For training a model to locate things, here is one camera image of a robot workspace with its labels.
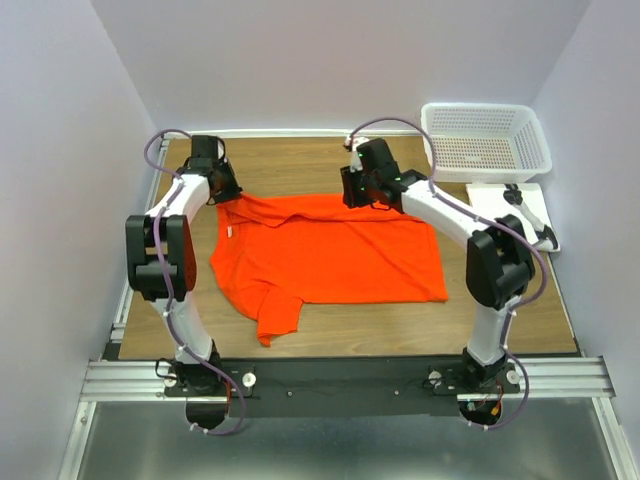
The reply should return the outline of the orange t shirt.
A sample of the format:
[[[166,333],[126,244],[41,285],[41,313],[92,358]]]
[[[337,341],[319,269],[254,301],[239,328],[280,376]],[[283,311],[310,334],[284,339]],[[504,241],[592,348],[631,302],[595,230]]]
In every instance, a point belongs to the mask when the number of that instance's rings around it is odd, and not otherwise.
[[[305,304],[445,302],[435,230],[385,208],[348,208],[338,194],[243,195],[216,207],[210,264],[257,340],[294,333]]]

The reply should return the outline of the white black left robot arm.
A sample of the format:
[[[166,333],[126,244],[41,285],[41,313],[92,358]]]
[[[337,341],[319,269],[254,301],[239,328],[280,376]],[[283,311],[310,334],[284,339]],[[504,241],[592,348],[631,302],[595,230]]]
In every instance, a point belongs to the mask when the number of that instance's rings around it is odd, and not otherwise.
[[[125,221],[128,282],[160,315],[173,342],[173,372],[166,378],[198,396],[212,396],[219,388],[240,395],[241,387],[222,370],[215,341],[193,297],[198,267],[191,223],[202,207],[238,199],[242,189],[225,142],[217,136],[175,129],[190,140],[187,159],[176,170],[153,161],[150,147],[170,132],[155,134],[143,149],[145,162],[169,175],[171,185],[155,206]]]

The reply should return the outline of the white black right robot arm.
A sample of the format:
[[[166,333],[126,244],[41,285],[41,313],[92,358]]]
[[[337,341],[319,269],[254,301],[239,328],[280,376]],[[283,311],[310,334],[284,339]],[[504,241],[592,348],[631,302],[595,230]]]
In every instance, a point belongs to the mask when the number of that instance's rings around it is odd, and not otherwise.
[[[446,234],[466,253],[465,282],[475,301],[474,325],[458,381],[485,390],[505,370],[506,338],[518,302],[535,274],[521,222],[487,220],[416,170],[402,172],[382,138],[348,137],[350,163],[340,170],[350,208],[379,203]]]

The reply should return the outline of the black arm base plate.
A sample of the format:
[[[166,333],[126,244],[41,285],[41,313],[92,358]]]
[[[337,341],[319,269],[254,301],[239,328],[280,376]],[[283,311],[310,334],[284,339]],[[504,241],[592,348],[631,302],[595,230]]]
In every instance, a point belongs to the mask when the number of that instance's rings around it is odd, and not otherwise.
[[[206,429],[262,418],[463,416],[495,425],[520,390],[515,366],[476,367],[462,356],[224,359],[217,372],[174,360],[157,376]]]

